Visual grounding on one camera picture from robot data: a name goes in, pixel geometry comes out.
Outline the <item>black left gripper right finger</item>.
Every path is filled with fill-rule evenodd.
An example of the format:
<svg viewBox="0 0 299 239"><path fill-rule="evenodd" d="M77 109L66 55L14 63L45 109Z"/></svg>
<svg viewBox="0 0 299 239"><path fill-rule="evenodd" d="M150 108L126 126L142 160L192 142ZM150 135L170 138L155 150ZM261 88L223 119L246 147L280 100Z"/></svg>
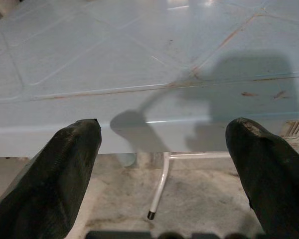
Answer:
<svg viewBox="0 0 299 239"><path fill-rule="evenodd" d="M232 120L225 138L250 208L265 233L299 239L299 154L247 118Z"/></svg>

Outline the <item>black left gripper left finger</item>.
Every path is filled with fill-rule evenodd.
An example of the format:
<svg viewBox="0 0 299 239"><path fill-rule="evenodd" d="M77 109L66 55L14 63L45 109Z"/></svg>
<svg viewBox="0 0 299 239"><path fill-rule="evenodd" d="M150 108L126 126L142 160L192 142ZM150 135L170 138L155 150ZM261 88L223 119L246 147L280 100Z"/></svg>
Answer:
<svg viewBox="0 0 299 239"><path fill-rule="evenodd" d="M0 239L67 237L100 146L96 119L60 129L0 196Z"/></svg>

